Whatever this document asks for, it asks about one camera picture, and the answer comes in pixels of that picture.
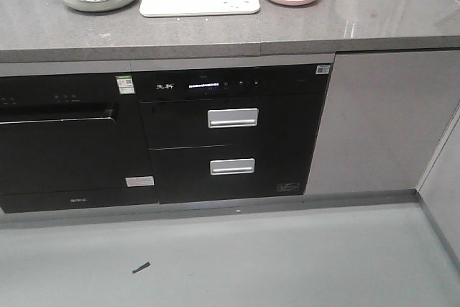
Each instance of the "gray cabinet door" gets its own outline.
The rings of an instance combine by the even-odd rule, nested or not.
[[[460,99],[460,51],[336,56],[306,193],[414,188]]]

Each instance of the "black drawer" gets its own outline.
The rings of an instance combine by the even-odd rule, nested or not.
[[[282,145],[314,142],[322,100],[322,95],[291,95],[158,101],[141,103],[141,111],[150,149],[243,142]],[[216,115],[219,120],[222,110],[227,113],[223,114],[224,125],[216,122],[214,127],[211,117]]]
[[[305,190],[310,156],[311,149],[306,145],[287,144],[150,152],[160,203],[301,195]],[[253,173],[248,172],[251,159],[254,159]],[[235,165],[230,160],[242,161]],[[211,174],[211,161],[217,162],[214,164],[218,168],[217,175]]]

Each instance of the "gray floor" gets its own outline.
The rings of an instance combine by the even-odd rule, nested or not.
[[[458,307],[460,277],[417,204],[360,206],[3,229],[0,306]]]

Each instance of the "small black object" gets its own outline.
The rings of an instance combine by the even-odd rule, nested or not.
[[[139,266],[136,270],[132,270],[132,273],[135,274],[135,273],[138,273],[140,270],[143,270],[147,267],[150,266],[150,263],[149,262],[146,262],[145,264]]]

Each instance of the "drawer handle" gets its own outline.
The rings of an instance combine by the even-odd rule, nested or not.
[[[255,164],[254,158],[242,158],[210,161],[209,167],[211,175],[250,174],[254,172]]]
[[[222,129],[226,127],[254,127],[257,126],[259,109],[210,109],[208,110],[208,127]]]
[[[240,127],[240,126],[249,126],[256,125],[255,119],[242,119],[242,120],[216,120],[209,122],[212,127]]]
[[[252,173],[254,170],[252,167],[240,167],[240,168],[214,168],[213,174],[239,174],[239,173]]]
[[[116,123],[118,106],[107,103],[53,104],[0,109],[0,125],[106,121]]]

